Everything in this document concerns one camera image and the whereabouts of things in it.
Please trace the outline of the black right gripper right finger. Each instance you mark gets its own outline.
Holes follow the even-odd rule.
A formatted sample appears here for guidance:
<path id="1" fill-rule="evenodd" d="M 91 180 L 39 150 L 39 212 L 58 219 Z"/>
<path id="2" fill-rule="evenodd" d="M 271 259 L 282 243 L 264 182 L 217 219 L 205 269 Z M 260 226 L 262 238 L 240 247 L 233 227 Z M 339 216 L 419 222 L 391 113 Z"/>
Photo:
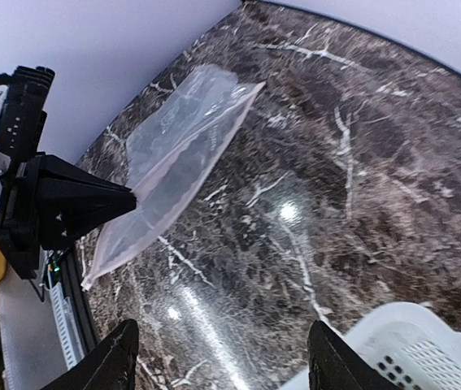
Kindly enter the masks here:
<path id="1" fill-rule="evenodd" d="M 310 390 L 397 390 L 321 320 L 307 339 Z"/>

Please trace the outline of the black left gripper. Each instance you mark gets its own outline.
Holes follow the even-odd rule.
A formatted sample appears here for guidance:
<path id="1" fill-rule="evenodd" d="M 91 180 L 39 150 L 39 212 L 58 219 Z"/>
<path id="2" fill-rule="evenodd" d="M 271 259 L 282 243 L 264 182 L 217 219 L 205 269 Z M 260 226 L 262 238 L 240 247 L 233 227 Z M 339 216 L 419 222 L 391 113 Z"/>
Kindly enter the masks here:
<path id="1" fill-rule="evenodd" d="M 0 253 L 22 280 L 33 280 L 41 247 L 66 249 L 136 205 L 130 188 L 38 152 L 0 177 Z"/>

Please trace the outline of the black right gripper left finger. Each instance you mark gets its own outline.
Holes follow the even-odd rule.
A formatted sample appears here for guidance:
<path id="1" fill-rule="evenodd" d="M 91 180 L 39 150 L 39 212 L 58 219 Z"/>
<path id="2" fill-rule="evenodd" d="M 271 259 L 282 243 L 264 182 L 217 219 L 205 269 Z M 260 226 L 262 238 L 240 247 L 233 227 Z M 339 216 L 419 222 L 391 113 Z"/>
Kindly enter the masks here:
<path id="1" fill-rule="evenodd" d="M 137 322 L 126 319 L 71 370 L 43 390 L 135 389 Z"/>

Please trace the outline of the white plastic basket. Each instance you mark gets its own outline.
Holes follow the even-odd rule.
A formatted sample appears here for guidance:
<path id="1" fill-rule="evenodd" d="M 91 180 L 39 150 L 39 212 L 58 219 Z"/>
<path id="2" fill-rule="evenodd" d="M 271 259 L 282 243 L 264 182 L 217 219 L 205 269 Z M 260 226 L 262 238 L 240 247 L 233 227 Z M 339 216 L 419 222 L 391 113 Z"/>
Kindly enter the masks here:
<path id="1" fill-rule="evenodd" d="M 461 332 L 421 305 L 381 305 L 344 336 L 329 327 L 398 389 L 461 389 Z M 307 365 L 282 387 L 309 389 L 308 374 Z"/>

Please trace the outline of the clear zip top bag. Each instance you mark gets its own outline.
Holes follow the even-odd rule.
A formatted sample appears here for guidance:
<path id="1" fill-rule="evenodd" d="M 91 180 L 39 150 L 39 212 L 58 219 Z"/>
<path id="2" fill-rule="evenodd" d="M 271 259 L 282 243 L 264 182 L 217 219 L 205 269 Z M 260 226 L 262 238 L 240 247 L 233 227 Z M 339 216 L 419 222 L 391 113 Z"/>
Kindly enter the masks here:
<path id="1" fill-rule="evenodd" d="M 103 225 L 83 290 L 134 259 L 176 222 L 264 85 L 242 83 L 215 64 L 198 66 L 133 130 L 125 141 L 126 185 L 137 205 Z"/>

